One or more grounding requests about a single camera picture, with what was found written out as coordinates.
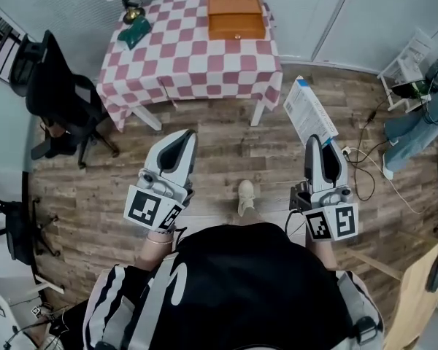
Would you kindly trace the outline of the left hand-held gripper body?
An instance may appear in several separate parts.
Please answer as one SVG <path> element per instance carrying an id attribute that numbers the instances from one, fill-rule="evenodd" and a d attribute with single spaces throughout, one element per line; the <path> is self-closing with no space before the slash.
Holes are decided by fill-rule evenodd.
<path id="1" fill-rule="evenodd" d="M 123 217 L 153 232 L 173 232 L 176 219 L 193 194 L 190 180 L 180 186 L 143 168 L 138 182 L 128 189 Z"/>

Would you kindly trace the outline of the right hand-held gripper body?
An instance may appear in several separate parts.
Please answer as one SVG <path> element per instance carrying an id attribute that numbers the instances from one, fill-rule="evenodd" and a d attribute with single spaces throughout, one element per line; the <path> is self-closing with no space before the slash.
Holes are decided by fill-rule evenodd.
<path id="1" fill-rule="evenodd" d="M 347 186 L 312 192 L 307 182 L 291 188 L 290 209 L 299 211 L 313 241 L 340 241 L 358 235 L 358 204 Z"/>

